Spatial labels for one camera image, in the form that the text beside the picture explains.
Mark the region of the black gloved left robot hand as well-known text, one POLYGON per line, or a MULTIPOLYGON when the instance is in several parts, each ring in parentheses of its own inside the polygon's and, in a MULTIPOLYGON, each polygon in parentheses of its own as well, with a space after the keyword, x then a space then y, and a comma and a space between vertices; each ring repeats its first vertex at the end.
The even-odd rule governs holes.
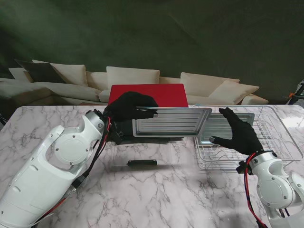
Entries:
POLYGON ((158 115, 154 110, 139 110, 138 107, 158 107, 158 105, 151 96, 138 92, 126 92, 110 103, 103 114, 115 122, 149 119, 158 115))

